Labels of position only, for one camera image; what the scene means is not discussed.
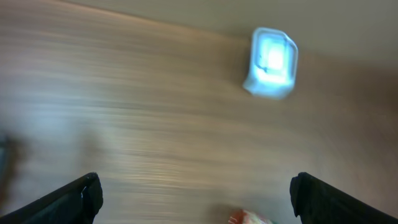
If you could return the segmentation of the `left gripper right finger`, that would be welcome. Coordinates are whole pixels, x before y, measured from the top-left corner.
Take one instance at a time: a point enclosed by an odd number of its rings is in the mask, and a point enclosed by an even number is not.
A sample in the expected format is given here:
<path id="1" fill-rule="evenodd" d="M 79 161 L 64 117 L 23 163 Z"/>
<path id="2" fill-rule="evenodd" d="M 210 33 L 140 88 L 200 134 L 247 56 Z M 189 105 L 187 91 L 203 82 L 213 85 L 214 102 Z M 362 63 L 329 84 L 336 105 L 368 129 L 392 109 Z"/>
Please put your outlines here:
<path id="1" fill-rule="evenodd" d="M 302 224 L 397 224 L 394 218 L 301 172 L 290 181 L 294 215 Z"/>

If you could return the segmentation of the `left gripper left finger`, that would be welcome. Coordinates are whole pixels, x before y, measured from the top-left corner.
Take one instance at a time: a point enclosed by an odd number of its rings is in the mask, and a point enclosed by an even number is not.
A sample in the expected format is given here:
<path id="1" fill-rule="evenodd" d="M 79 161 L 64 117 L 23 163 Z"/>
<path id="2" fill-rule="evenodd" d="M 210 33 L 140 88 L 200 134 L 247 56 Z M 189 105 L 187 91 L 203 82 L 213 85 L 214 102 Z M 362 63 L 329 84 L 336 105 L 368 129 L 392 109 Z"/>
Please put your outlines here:
<path id="1" fill-rule="evenodd" d="M 1 223 L 93 223 L 103 206 L 103 190 L 96 172 L 1 217 Z"/>

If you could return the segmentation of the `white jar green lid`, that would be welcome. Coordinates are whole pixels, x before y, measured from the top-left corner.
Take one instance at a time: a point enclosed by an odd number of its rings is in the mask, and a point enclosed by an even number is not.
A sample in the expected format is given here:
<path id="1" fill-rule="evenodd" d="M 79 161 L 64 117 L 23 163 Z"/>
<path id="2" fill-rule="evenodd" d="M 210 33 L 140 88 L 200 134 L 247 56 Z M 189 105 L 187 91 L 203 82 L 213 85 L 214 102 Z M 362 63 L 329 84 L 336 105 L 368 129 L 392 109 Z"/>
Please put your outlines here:
<path id="1" fill-rule="evenodd" d="M 231 214 L 228 224 L 276 224 L 276 222 L 263 218 L 254 212 L 239 209 Z"/>

